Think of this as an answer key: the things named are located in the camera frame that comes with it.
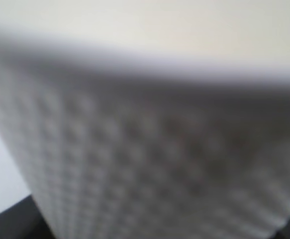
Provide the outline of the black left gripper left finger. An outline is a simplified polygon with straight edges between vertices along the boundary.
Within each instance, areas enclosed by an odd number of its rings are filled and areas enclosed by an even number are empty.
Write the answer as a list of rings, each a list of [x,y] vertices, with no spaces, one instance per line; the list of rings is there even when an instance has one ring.
[[[31,196],[0,213],[0,239],[53,238]]]

